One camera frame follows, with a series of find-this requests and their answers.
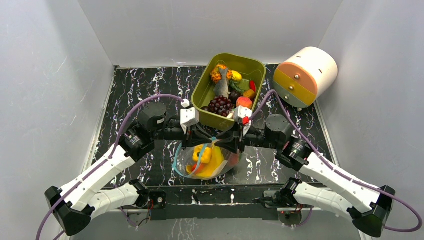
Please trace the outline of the watermelon slice toy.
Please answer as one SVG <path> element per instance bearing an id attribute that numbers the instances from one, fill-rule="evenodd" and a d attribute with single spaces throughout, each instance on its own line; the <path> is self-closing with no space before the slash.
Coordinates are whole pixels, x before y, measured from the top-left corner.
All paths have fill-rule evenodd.
<path id="1" fill-rule="evenodd" d="M 235 167 L 240 161 L 240 155 L 238 153 L 231 153 L 227 159 L 227 166 L 229 168 Z"/>

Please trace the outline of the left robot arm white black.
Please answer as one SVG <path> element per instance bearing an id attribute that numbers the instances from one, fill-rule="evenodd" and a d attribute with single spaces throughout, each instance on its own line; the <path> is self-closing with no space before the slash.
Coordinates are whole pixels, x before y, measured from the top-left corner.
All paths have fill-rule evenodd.
<path id="1" fill-rule="evenodd" d="M 167 107 L 163 103 L 148 103 L 138 117 L 123 121 L 116 142 L 101 159 L 73 181 L 45 191 L 50 210 L 66 235 L 80 233 L 94 218 L 109 211 L 156 204 L 154 193 L 139 180 L 103 191 L 119 173 L 152 152 L 156 141 L 180 141 L 182 149 L 212 142 L 198 125 L 196 108 L 187 100 L 183 104 L 179 115 L 167 118 Z"/>

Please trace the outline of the yellow banana toy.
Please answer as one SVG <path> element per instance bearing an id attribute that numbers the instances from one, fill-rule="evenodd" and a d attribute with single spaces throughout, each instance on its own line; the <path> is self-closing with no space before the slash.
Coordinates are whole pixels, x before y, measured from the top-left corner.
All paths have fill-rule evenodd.
<path id="1" fill-rule="evenodd" d="M 202 172 L 200 173 L 194 173 L 193 177 L 198 177 L 201 179 L 206 178 L 212 178 L 214 175 L 216 175 L 217 169 L 221 166 L 221 164 L 224 162 L 224 155 L 221 151 L 220 147 L 212 146 L 210 147 L 212 149 L 212 158 L 209 164 L 205 164 L 205 167 L 203 168 Z M 191 167 L 193 164 L 198 163 L 194 162 L 192 164 L 188 164 L 186 166 L 186 171 L 190 175 L 192 174 Z"/>

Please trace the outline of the clear zip top bag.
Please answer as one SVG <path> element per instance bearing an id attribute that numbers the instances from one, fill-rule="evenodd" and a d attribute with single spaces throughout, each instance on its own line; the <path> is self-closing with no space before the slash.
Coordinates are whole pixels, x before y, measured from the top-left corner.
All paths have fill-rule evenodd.
<path id="1" fill-rule="evenodd" d="M 180 144 L 173 157 L 173 170 L 184 178 L 202 181 L 214 179 L 232 170 L 241 161 L 242 154 L 217 146 L 217 141 L 212 137 L 211 143 L 186 149 Z"/>

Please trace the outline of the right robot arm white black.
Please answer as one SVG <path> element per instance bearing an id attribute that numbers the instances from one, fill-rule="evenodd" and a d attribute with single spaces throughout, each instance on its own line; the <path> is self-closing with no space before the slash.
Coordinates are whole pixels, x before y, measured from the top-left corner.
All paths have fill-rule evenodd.
<path id="1" fill-rule="evenodd" d="M 217 135 L 217 146 L 232 153 L 245 147 L 275 149 L 275 158 L 285 167 L 307 175 L 328 189 L 314 187 L 300 179 L 289 178 L 281 190 L 266 190 L 253 200 L 265 208 L 288 208 L 309 205 L 334 213 L 352 222 L 364 234 L 379 238 L 393 208 L 388 194 L 395 190 L 387 185 L 367 188 L 355 183 L 357 178 L 315 153 L 300 138 L 294 127 L 280 114 L 269 116 L 264 129 L 243 122 Z"/>

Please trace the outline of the red chili toy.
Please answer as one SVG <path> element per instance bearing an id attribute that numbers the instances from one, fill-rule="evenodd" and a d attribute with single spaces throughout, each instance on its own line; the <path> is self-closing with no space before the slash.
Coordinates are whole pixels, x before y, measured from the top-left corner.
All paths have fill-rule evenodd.
<path id="1" fill-rule="evenodd" d="M 194 163 L 190 170 L 192 173 L 198 174 L 203 171 L 204 167 L 204 163 Z"/>

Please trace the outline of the yellow bell pepper toy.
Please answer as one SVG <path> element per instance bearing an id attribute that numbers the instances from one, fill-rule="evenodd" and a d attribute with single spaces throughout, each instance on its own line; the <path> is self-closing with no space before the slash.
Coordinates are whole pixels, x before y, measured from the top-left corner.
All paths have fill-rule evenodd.
<path id="1" fill-rule="evenodd" d="M 212 155 L 212 149 L 203 144 L 194 148 L 192 160 L 194 162 L 200 161 L 203 164 L 209 164 L 211 162 Z"/>

